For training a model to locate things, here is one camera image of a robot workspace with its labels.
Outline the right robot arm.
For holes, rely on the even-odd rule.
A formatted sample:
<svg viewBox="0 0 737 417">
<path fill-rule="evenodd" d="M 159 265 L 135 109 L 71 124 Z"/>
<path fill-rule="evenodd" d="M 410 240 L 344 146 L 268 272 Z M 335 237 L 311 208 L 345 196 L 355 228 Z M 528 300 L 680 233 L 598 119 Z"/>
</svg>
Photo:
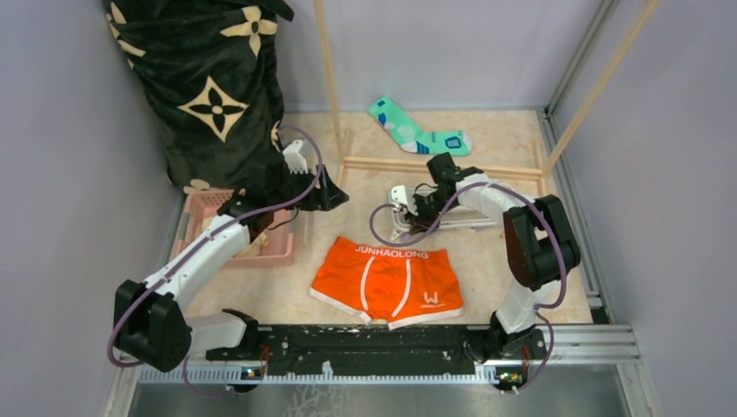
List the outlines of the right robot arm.
<svg viewBox="0 0 737 417">
<path fill-rule="evenodd" d="M 477 167 L 461 168 L 448 153 L 427 163 L 433 186 L 429 193 L 394 186 L 388 193 L 410 231 L 435 231 L 456 207 L 474 211 L 503 227 L 508 266 L 515 278 L 489 323 L 488 346 L 511 358 L 530 340 L 540 309 L 559 307 L 567 294 L 568 274 L 581 263 L 562 201 L 555 195 L 532 198 L 489 177 Z"/>
</svg>

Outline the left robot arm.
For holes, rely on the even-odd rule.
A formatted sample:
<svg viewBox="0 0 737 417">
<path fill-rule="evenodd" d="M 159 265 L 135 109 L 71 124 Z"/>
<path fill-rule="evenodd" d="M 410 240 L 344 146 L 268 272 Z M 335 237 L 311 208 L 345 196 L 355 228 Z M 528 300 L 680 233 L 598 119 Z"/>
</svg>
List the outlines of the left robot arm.
<svg viewBox="0 0 737 417">
<path fill-rule="evenodd" d="M 109 361 L 126 367 L 115 356 L 120 351 L 133 357 L 133 367 L 169 372 L 192 354 L 213 350 L 229 350 L 241 360 L 254 357 L 261 346 L 256 319 L 233 309 L 188 319 L 186 308 L 228 260 L 263 234 L 276 212 L 329 212 L 348 201 L 323 162 L 310 170 L 296 152 L 262 157 L 182 253 L 144 280 L 117 288 Z"/>
</svg>

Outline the orange underwear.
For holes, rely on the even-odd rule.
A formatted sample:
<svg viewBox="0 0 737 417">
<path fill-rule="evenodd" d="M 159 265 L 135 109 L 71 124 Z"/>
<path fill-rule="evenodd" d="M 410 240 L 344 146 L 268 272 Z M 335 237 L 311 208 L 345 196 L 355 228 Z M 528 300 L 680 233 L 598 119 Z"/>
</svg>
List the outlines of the orange underwear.
<svg viewBox="0 0 737 417">
<path fill-rule="evenodd" d="M 309 293 L 366 324 L 390 330 L 463 315 L 464 300 L 445 249 L 374 247 L 339 236 Z"/>
</svg>

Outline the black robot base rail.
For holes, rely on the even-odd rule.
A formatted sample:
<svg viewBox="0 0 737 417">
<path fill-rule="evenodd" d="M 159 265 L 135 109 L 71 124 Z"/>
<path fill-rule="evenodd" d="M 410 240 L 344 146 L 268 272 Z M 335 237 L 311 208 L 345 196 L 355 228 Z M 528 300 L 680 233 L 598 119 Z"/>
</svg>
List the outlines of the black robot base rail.
<svg viewBox="0 0 737 417">
<path fill-rule="evenodd" d="M 543 333 L 504 341 L 484 325 L 382 326 L 257 325 L 238 347 L 208 351 L 209 361 L 255 361 L 268 376 L 451 376 L 500 360 L 514 366 L 541 360 Z"/>
</svg>

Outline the white multi-clip hanger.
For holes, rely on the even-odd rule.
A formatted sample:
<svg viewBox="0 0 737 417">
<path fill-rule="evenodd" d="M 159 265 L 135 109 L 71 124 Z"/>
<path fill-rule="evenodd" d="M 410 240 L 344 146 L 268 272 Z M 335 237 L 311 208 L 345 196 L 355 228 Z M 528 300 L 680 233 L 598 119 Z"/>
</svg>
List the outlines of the white multi-clip hanger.
<svg viewBox="0 0 737 417">
<path fill-rule="evenodd" d="M 404 218 L 406 211 L 396 213 L 394 212 L 392 217 L 393 230 L 390 236 L 392 242 L 408 242 L 414 236 L 422 234 L 422 231 L 417 233 L 411 233 L 410 223 Z M 439 230 L 446 229 L 457 229 L 467 228 L 472 230 L 481 230 L 485 228 L 497 228 L 501 227 L 501 222 L 490 219 L 483 214 L 475 212 L 470 208 L 464 208 L 463 206 L 455 207 L 449 210 L 445 214 L 439 225 Z"/>
</svg>

